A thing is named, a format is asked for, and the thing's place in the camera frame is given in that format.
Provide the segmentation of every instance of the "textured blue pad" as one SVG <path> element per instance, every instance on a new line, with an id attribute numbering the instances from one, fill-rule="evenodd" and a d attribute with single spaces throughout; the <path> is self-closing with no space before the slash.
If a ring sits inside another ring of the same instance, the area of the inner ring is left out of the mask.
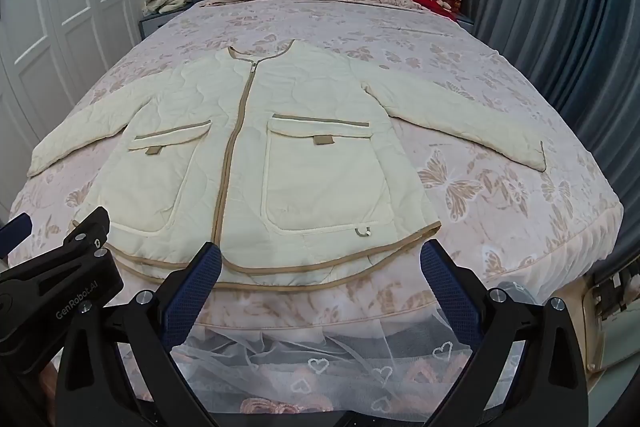
<path id="1" fill-rule="evenodd" d="M 482 343 L 480 314 L 464 288 L 431 241 L 422 245 L 420 268 L 442 308 L 458 342 L 477 349 Z"/>
<path id="2" fill-rule="evenodd" d="M 31 218 L 20 214 L 0 229 L 0 259 L 4 259 L 22 241 L 31 235 Z"/>
<path id="3" fill-rule="evenodd" d="M 166 349 L 179 346 L 187 339 L 221 270 L 220 248 L 211 245 L 164 309 L 160 341 Z"/>

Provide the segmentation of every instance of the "bedspread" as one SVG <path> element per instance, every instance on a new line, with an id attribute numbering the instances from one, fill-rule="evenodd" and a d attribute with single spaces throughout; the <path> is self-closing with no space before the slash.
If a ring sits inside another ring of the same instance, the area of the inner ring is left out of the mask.
<path id="1" fill-rule="evenodd" d="M 421 74 L 545 137 L 548 169 L 540 173 L 472 142 L 393 122 L 442 222 L 436 238 L 486 285 L 508 279 L 542 300 L 611 252 L 622 206 L 591 154 L 505 58 L 428 11 L 333 0 L 196 5 L 120 60 L 74 111 L 143 75 L 226 46 L 268 55 L 291 39 Z M 75 208 L 117 140 L 85 147 L 27 182 L 11 215 L 28 213 L 33 235 L 11 254 L 11 265 L 62 243 Z M 312 293 L 216 291 L 198 321 L 229 330 L 331 327 L 382 317 L 410 321 L 435 302 L 416 269 L 417 251 L 353 282 Z M 119 302 L 152 286 L 125 271 L 123 278 Z"/>

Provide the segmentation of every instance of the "jacket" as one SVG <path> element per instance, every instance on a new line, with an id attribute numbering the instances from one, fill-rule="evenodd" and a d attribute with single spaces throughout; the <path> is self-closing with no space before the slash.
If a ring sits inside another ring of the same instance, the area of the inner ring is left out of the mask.
<path id="1" fill-rule="evenodd" d="M 545 170 L 541 137 L 507 115 L 296 40 L 271 57 L 225 48 L 133 81 L 54 129 L 28 175 L 126 127 L 75 220 L 104 206 L 129 269 L 166 274 L 212 241 L 221 283 L 315 288 L 440 227 L 390 116 Z"/>

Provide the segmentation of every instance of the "heart pattern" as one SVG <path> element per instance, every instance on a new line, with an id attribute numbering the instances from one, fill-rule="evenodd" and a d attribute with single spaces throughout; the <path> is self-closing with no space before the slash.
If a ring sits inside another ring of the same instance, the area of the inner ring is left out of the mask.
<path id="1" fill-rule="evenodd" d="M 371 404 L 372 411 L 380 411 L 380 412 L 390 412 L 391 411 L 391 403 L 389 402 L 386 396 L 377 399 L 374 403 Z"/>
<path id="2" fill-rule="evenodd" d="M 391 374 L 393 373 L 393 368 L 388 365 L 384 367 L 374 367 L 373 371 L 380 374 L 380 377 L 383 379 L 382 387 L 386 385 L 386 381 L 389 379 Z"/>
<path id="3" fill-rule="evenodd" d="M 311 386 L 304 378 L 300 378 L 291 384 L 291 390 L 294 393 L 309 394 L 311 393 Z"/>
<path id="4" fill-rule="evenodd" d="M 431 354 L 438 360 L 449 362 L 449 360 L 451 359 L 451 349 L 453 349 L 453 343 L 451 341 L 447 341 L 440 347 L 436 347 L 435 349 L 433 349 L 433 351 L 431 351 Z"/>
<path id="5" fill-rule="evenodd" d="M 307 365 L 316 375 L 320 375 L 329 367 L 329 361 L 327 359 L 309 359 Z"/>

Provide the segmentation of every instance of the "gray blue curtain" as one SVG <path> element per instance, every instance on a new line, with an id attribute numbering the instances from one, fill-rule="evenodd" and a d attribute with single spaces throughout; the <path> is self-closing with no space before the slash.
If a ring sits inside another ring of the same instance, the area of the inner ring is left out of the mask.
<path id="1" fill-rule="evenodd" d="M 640 0 L 466 0 L 478 39 L 571 127 L 623 203 L 596 279 L 640 255 Z"/>

